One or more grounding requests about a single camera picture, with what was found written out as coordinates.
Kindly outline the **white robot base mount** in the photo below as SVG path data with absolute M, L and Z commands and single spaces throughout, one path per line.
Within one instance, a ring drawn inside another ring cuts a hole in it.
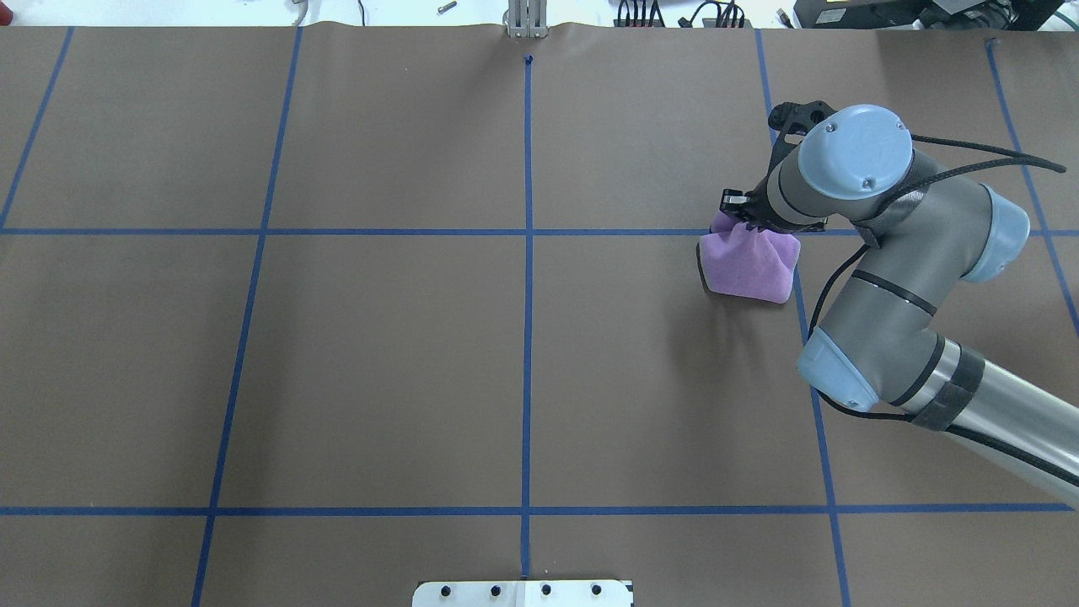
M 432 581 L 412 606 L 636 606 L 629 581 L 615 579 Z

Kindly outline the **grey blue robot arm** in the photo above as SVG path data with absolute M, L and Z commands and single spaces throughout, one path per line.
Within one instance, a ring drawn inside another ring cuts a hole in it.
M 797 360 L 806 383 L 851 417 L 886 420 L 875 406 L 890 404 L 894 422 L 947 434 L 1075 507 L 1076 406 L 930 327 L 957 284 L 995 279 L 1028 242 L 1028 213 L 970 174 L 1062 166 L 981 144 L 994 161 L 945 169 L 875 105 L 786 101 L 768 126 L 767 173 L 752 190 L 724 190 L 721 212 L 786 235 L 839 216 L 862 239 L 839 266 L 839 295 L 812 312 Z

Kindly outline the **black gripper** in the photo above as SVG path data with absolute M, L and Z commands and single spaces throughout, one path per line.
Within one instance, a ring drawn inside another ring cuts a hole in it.
M 718 211 L 734 223 L 759 232 L 780 232 L 780 219 L 771 208 L 767 195 L 759 191 L 724 189 L 720 196 Z

